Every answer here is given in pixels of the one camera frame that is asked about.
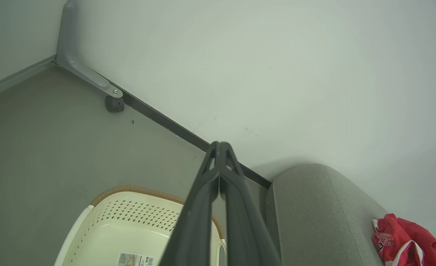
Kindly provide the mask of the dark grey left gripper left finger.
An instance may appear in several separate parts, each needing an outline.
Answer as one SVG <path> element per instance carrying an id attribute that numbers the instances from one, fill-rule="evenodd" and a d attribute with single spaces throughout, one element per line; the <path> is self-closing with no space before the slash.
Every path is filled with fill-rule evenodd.
<path id="1" fill-rule="evenodd" d="M 211 264 L 212 204 L 219 194 L 219 142 L 208 148 L 172 231 L 160 266 Z"/>

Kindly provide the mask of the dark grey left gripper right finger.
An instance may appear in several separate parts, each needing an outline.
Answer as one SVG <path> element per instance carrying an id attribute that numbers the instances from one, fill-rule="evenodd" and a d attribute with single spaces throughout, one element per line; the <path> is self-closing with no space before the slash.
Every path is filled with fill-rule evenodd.
<path id="1" fill-rule="evenodd" d="M 221 143 L 221 191 L 225 194 L 229 266 L 280 266 L 264 219 L 252 202 L 247 177 L 229 143 Z"/>

